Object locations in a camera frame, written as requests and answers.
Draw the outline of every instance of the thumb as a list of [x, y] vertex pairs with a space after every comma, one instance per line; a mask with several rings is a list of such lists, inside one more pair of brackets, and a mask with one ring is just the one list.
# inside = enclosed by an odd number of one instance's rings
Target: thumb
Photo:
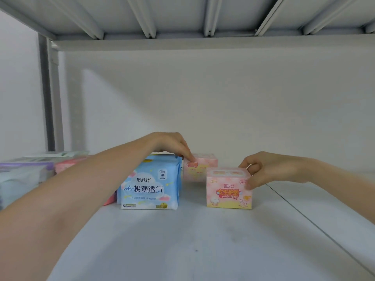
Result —
[[256, 172], [253, 176], [249, 178], [245, 189], [253, 190], [271, 181], [272, 179], [265, 173], [264, 169], [261, 169], [260, 171]]

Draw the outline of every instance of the pink and yellow box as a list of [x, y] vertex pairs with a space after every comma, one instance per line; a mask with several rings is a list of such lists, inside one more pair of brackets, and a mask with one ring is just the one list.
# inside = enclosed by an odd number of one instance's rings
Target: pink and yellow box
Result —
[[250, 174], [243, 168], [207, 169], [207, 207], [251, 209]]
[[218, 159], [214, 154], [193, 154], [196, 161], [184, 160], [183, 178], [185, 181], [205, 182], [206, 169], [218, 167]]
[[[80, 157], [80, 158], [75, 158], [75, 159], [71, 159], [71, 160], [66, 160], [66, 161], [62, 161], [60, 163], [57, 163], [55, 165], [55, 171], [56, 171], [56, 174], [59, 174], [60, 172], [70, 168], [71, 166], [73, 165], [76, 165], [78, 164], [80, 161], [83, 161], [87, 159], [87, 157]], [[111, 204], [113, 202], [115, 202], [117, 200], [117, 194], [116, 192], [111, 195], [111, 197], [103, 204], [103, 206], [105, 205], [108, 205], [108, 204]]]

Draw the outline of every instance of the brand logo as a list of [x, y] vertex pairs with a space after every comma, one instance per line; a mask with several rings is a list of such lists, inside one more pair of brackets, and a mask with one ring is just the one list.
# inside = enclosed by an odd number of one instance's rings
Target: brand logo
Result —
[[239, 189], [218, 189], [216, 190], [216, 194], [220, 198], [233, 198], [233, 199], [238, 199], [240, 196], [240, 190]]
[[194, 163], [194, 162], [188, 162], [187, 164], [186, 164], [188, 167], [195, 167], [195, 168], [197, 168], [198, 167], [198, 163]]

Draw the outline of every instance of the white wall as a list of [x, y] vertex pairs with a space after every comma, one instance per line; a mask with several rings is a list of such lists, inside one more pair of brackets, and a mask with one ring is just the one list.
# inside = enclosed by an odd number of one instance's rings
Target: white wall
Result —
[[0, 161], [45, 151], [36, 32], [0, 11]]
[[371, 169], [374, 75], [373, 47], [60, 53], [66, 149], [179, 131], [221, 165], [265, 150]]

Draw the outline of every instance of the blue package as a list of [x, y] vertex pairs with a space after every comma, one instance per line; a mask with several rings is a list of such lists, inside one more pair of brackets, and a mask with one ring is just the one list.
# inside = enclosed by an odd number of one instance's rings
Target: blue package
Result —
[[117, 193], [122, 209], [177, 209], [182, 158], [152, 158], [145, 159], [121, 184]]

